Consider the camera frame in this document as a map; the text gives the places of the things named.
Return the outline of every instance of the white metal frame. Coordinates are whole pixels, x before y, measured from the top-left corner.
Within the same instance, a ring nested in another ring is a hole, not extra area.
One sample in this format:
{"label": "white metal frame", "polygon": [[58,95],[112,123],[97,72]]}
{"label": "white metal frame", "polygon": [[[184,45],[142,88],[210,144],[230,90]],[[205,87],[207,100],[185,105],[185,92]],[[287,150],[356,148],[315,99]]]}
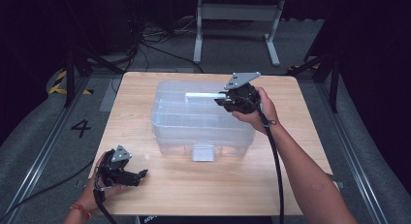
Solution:
{"label": "white metal frame", "polygon": [[197,5],[197,36],[194,46],[193,61],[200,63],[202,60],[203,46],[203,19],[233,19],[233,20],[255,20],[272,21],[271,31],[265,34],[269,57],[273,66],[279,66],[280,61],[275,51],[273,38],[277,30],[278,22],[281,18],[284,1],[279,1],[278,5],[232,5],[232,4],[203,4],[203,0],[198,0]]}

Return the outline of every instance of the metal bracket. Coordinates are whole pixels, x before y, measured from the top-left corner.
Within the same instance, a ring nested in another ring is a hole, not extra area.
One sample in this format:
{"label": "metal bracket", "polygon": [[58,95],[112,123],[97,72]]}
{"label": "metal bracket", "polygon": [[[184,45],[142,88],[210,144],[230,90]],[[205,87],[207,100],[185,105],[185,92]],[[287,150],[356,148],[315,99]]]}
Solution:
{"label": "metal bracket", "polygon": [[239,88],[242,85],[252,81],[255,78],[258,78],[261,75],[260,72],[255,73],[233,73],[230,80],[224,86],[225,90]]}
{"label": "metal bracket", "polygon": [[111,158],[112,162],[119,162],[126,159],[131,159],[132,155],[122,146],[119,145]]}

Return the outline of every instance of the human hand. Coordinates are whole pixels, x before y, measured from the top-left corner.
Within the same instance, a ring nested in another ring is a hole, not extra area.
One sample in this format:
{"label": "human hand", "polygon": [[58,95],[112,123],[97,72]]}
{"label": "human hand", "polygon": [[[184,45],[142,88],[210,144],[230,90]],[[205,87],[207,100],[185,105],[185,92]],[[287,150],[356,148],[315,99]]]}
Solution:
{"label": "human hand", "polygon": [[[266,116],[268,120],[275,120],[277,123],[279,123],[275,105],[269,98],[264,88],[256,87],[256,90],[260,95],[263,114]],[[250,123],[255,130],[260,131],[263,134],[266,133],[263,123],[261,122],[261,117],[259,116],[257,111],[253,111],[250,114],[244,114],[241,112],[234,111],[232,115],[240,121]]]}
{"label": "human hand", "polygon": [[[96,167],[100,165],[103,158],[104,158],[104,155],[99,159],[99,161],[96,164]],[[95,179],[95,174],[93,174],[90,180],[88,180],[86,186],[84,187],[84,190],[82,191],[81,195],[75,202],[75,204],[82,205],[82,207],[89,212],[94,212],[98,209],[98,206],[96,204],[94,194],[93,194],[94,179]],[[99,184],[102,187],[105,186],[101,179],[99,180]],[[123,192],[126,187],[127,187],[126,185],[116,184],[111,189],[108,189],[105,191],[106,199]]]}

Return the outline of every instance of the yellow tape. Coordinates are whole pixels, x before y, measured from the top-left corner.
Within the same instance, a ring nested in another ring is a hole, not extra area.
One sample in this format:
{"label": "yellow tape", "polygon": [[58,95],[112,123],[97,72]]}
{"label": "yellow tape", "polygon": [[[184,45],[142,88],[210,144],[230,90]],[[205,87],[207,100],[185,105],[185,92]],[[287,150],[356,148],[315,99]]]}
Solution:
{"label": "yellow tape", "polygon": [[[66,77],[67,75],[67,71],[65,68],[63,68],[60,72],[60,74],[58,75],[57,79],[54,82],[54,85],[52,86],[51,90],[48,92],[49,94],[51,93],[58,93],[58,94],[67,94],[67,89],[61,89],[58,88],[61,84],[61,81],[63,81],[63,79]],[[83,95],[92,95],[94,92],[94,90],[91,89],[85,89],[82,94]]]}

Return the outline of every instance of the person's arm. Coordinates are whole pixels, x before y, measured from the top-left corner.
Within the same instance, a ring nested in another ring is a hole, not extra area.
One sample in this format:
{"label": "person's arm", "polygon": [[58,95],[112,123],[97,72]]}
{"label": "person's arm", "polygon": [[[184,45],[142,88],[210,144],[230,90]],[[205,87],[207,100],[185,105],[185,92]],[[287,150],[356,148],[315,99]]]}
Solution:
{"label": "person's arm", "polygon": [[[111,189],[106,190],[105,195],[106,199],[109,197],[118,194],[124,190],[127,186],[116,184]],[[94,175],[93,177],[88,180],[87,185],[85,186],[84,190],[82,191],[81,195],[78,197],[73,205],[80,205],[82,208],[89,213],[93,213],[99,208],[97,207],[96,201],[94,199]],[[82,213],[81,210],[77,208],[71,208],[69,213],[67,214],[66,218],[64,219],[64,224],[80,224],[86,223],[87,215]]]}
{"label": "person's arm", "polygon": [[[272,100],[263,88],[257,88],[263,104],[263,113],[276,125],[269,127],[277,150],[284,163],[299,207],[309,223],[357,223],[346,207],[338,189],[324,171],[307,155],[281,125]],[[257,112],[233,116],[266,133]]]}

